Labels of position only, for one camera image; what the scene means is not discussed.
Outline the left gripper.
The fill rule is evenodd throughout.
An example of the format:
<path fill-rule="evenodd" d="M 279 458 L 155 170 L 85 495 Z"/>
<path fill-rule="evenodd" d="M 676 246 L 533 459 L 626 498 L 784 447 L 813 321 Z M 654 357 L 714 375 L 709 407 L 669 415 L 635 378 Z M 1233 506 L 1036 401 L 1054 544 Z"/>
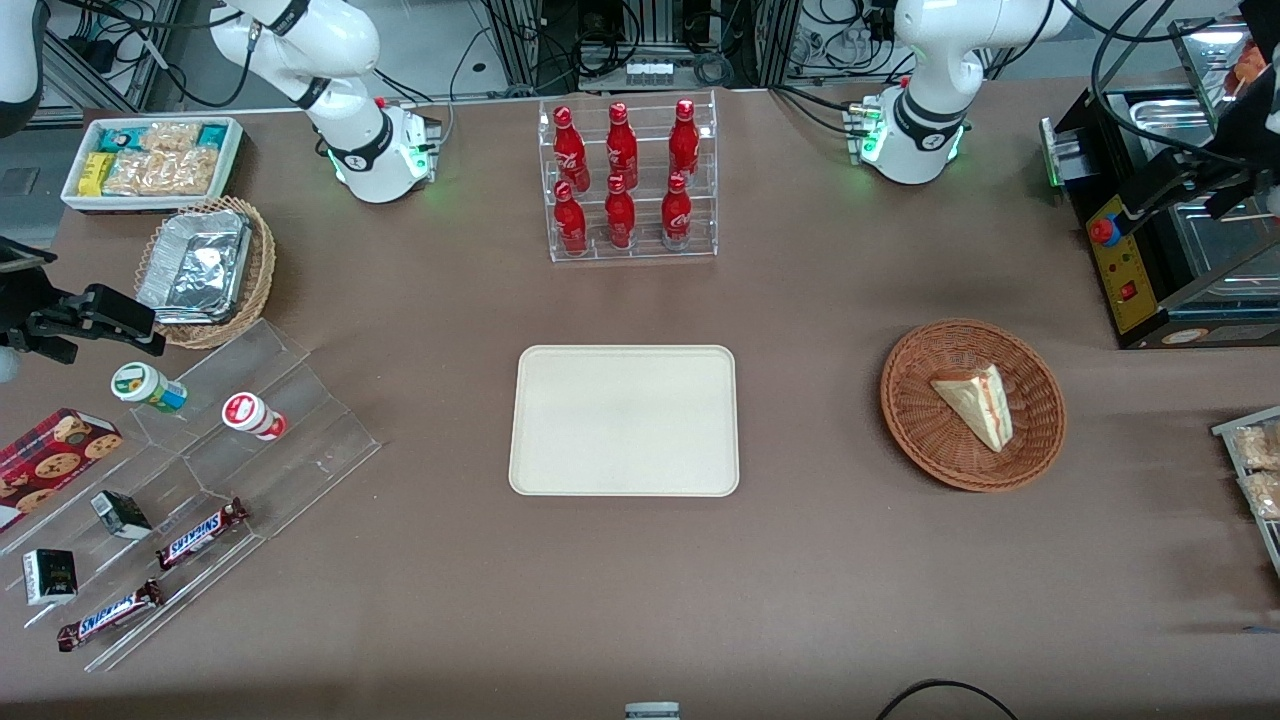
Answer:
<path fill-rule="evenodd" d="M 1216 158 L 1165 149 L 1120 183 L 1119 213 L 1146 220 L 1172 205 L 1210 195 L 1204 210 L 1215 220 L 1256 195 L 1277 191 L 1276 67 L 1271 63 L 1220 115 L 1204 149 Z"/>

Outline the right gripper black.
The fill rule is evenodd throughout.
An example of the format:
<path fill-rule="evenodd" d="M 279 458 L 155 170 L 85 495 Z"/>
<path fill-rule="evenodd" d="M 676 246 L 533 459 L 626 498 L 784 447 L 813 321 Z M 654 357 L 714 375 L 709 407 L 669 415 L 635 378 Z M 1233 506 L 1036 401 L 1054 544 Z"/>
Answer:
<path fill-rule="evenodd" d="M 164 355 L 166 340 L 155 332 L 151 307 L 105 284 L 90 284 L 78 295 L 59 290 L 45 270 L 56 260 L 47 250 L 1 240 L 4 348 L 63 365 L 73 364 L 79 350 L 65 337 L 111 340 L 152 357 Z"/>

